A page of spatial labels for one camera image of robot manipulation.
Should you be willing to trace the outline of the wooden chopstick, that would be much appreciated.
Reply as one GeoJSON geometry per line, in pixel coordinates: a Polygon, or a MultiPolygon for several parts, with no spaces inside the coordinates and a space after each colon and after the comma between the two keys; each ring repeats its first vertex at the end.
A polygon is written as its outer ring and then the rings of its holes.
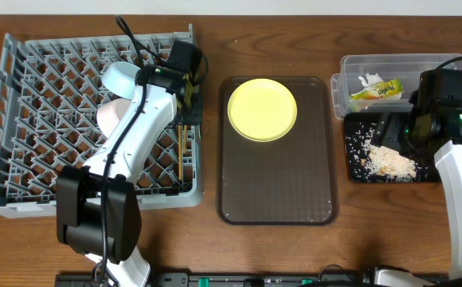
{"type": "Polygon", "coordinates": [[[187,152],[187,140],[188,140],[188,125],[182,127],[182,154],[185,155],[187,152]]]}
{"type": "Polygon", "coordinates": [[[178,179],[181,182],[182,181],[182,172],[183,172],[183,166],[182,166],[182,126],[178,125],[178,179]]]}

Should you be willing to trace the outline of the rice food scraps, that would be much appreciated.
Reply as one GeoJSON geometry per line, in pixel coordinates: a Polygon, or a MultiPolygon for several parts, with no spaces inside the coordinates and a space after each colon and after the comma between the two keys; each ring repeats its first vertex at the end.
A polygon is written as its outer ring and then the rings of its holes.
{"type": "Polygon", "coordinates": [[[374,123],[352,123],[345,127],[345,148],[350,177],[360,183],[410,182],[418,165],[387,147],[375,147],[370,139],[374,123]]]}

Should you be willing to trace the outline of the green orange snack wrapper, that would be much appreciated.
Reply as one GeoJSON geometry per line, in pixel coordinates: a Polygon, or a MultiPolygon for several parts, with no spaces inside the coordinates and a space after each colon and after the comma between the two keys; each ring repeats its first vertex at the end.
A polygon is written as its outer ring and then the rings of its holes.
{"type": "Polygon", "coordinates": [[[360,92],[350,94],[351,100],[356,103],[355,111],[366,109],[373,104],[379,104],[383,100],[399,100],[404,88],[399,79],[379,82],[364,88],[360,92]]]}

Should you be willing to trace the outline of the yellow round plate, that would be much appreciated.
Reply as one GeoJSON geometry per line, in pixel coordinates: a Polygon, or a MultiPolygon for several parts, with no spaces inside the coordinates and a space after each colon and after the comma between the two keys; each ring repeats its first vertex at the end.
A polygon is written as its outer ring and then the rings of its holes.
{"type": "Polygon", "coordinates": [[[255,142],[270,142],[287,135],[298,116],[292,92],[266,78],[240,84],[232,92],[226,111],[234,130],[255,142]]]}

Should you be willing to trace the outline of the light blue bowl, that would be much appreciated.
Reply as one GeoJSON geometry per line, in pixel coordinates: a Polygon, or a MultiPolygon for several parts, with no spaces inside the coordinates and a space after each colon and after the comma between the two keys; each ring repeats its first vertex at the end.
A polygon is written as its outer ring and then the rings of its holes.
{"type": "Polygon", "coordinates": [[[140,67],[125,61],[113,62],[102,76],[103,86],[113,94],[131,100],[135,91],[135,77],[140,67]]]}

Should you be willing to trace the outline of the pink white bowl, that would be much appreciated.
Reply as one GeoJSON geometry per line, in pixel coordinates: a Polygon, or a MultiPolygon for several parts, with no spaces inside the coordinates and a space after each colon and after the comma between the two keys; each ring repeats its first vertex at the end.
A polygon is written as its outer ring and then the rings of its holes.
{"type": "Polygon", "coordinates": [[[99,129],[105,137],[109,137],[119,121],[123,118],[128,110],[131,101],[124,98],[111,100],[106,104],[102,104],[96,112],[96,120],[99,129]]]}

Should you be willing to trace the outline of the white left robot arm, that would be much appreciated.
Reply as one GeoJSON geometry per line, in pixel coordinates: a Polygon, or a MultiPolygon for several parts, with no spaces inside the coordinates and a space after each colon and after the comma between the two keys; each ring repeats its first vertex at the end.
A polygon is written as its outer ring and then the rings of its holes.
{"type": "Polygon", "coordinates": [[[114,62],[104,86],[131,98],[121,120],[82,167],[65,166],[57,176],[57,239],[95,261],[88,285],[144,286],[150,266],[137,247],[142,219],[139,180],[156,140],[193,109],[193,89],[206,61],[194,44],[175,41],[156,64],[114,62]]]}

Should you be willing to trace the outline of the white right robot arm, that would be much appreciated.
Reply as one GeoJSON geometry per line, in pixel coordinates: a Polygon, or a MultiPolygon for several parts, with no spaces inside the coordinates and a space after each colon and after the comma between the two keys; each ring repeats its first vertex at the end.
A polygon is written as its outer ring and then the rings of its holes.
{"type": "Polygon", "coordinates": [[[371,144],[434,164],[444,188],[451,234],[447,286],[462,286],[462,71],[436,68],[420,76],[408,113],[384,113],[371,144]]]}

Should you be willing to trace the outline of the black waste tray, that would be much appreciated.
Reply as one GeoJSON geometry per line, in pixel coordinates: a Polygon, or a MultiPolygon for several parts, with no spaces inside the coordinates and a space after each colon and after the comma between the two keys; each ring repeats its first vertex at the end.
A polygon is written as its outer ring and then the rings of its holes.
{"type": "Polygon", "coordinates": [[[416,163],[387,147],[370,143],[382,114],[353,112],[343,121],[346,160],[356,183],[439,183],[433,166],[416,163]]]}

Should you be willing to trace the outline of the clear plastic waste bin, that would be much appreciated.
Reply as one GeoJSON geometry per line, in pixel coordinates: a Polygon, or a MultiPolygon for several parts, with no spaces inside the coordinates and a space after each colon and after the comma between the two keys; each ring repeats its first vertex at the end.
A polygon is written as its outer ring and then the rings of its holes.
{"type": "Polygon", "coordinates": [[[418,89],[421,73],[458,56],[457,53],[347,55],[340,62],[340,72],[331,77],[335,117],[342,120],[351,112],[408,112],[412,108],[409,97],[418,89]],[[404,92],[392,100],[352,100],[352,94],[364,89],[368,75],[378,75],[384,81],[398,79],[404,92]]]}

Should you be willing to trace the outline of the grey plastic dishwasher rack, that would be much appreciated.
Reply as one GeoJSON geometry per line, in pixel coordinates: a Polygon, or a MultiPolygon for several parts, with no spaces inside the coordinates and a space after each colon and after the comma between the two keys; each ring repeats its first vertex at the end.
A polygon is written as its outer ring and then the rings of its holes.
{"type": "MultiPolygon", "coordinates": [[[[0,215],[53,216],[62,167],[82,165],[103,144],[99,106],[113,99],[101,78],[135,60],[126,36],[18,41],[6,35],[0,60],[0,215]]],[[[137,182],[143,210],[197,206],[203,198],[200,127],[188,125],[178,179],[178,125],[157,139],[137,182]]]]}

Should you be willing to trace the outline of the white crumpled tissue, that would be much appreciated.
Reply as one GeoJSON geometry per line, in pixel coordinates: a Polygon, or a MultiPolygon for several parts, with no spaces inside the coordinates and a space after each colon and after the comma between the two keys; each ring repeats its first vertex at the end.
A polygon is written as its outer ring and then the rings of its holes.
{"type": "Polygon", "coordinates": [[[377,73],[375,74],[366,73],[365,75],[359,76],[358,79],[360,80],[364,88],[368,88],[371,85],[375,85],[379,82],[383,82],[383,79],[377,73]]]}

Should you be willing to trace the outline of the dark brown serving tray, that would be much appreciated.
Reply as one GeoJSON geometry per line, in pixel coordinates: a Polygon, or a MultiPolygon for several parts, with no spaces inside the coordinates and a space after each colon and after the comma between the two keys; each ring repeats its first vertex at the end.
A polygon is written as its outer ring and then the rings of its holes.
{"type": "Polygon", "coordinates": [[[246,77],[220,87],[217,212],[231,225],[325,226],[339,212],[328,88],[317,77],[277,77],[298,115],[287,135],[260,143],[231,126],[227,106],[246,77]]]}

